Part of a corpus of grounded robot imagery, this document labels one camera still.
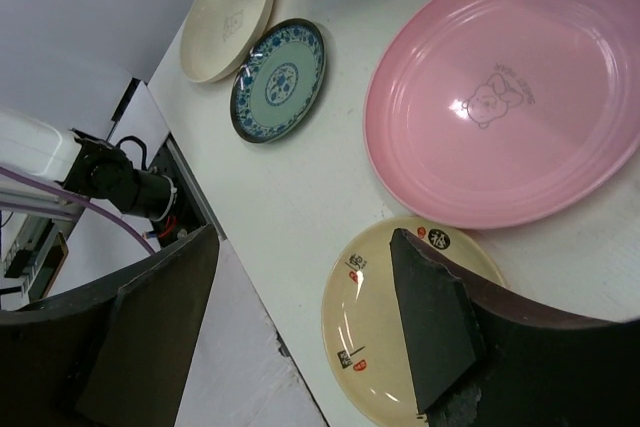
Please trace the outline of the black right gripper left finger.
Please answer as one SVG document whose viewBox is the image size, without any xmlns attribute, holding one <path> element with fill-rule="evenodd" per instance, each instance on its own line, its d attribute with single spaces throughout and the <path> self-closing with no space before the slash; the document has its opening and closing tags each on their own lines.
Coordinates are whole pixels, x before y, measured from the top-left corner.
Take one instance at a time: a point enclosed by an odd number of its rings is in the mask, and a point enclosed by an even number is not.
<svg viewBox="0 0 640 427">
<path fill-rule="evenodd" d="M 95 426 L 174 425 L 219 249 L 216 228 L 206 225 L 119 288 L 75 413 Z"/>
</svg>

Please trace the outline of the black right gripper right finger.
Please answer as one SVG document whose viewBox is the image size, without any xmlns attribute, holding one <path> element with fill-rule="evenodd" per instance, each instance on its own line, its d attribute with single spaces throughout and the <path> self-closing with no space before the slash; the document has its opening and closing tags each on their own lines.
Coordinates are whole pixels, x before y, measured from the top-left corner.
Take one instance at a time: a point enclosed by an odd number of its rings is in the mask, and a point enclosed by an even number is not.
<svg viewBox="0 0 640 427">
<path fill-rule="evenodd" d="M 417 410 L 426 412 L 486 356 L 460 275 L 467 270 L 406 229 L 390 253 L 395 295 Z"/>
</svg>

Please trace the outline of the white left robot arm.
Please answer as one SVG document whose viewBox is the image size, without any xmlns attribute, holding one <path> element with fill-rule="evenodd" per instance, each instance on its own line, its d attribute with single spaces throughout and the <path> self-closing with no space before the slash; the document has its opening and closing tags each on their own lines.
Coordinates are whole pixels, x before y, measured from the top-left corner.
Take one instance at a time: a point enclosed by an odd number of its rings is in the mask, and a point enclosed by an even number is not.
<svg viewBox="0 0 640 427">
<path fill-rule="evenodd" d="M 168 176 L 135 167 L 118 146 L 77 129 L 1 110 L 1 175 L 88 207 L 106 200 L 123 214 L 159 222 L 178 198 Z"/>
</svg>

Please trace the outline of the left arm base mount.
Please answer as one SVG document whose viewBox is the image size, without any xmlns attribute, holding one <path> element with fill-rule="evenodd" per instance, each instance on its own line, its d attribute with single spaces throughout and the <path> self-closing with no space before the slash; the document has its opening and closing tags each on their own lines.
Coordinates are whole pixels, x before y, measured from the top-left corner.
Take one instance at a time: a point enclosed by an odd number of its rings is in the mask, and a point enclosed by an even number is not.
<svg viewBox="0 0 640 427">
<path fill-rule="evenodd" d="M 172 137 L 155 153 L 132 135 L 115 146 L 128 166 L 116 175 L 107 199 L 123 214 L 148 219 L 150 238 L 166 247 L 212 222 Z"/>
</svg>

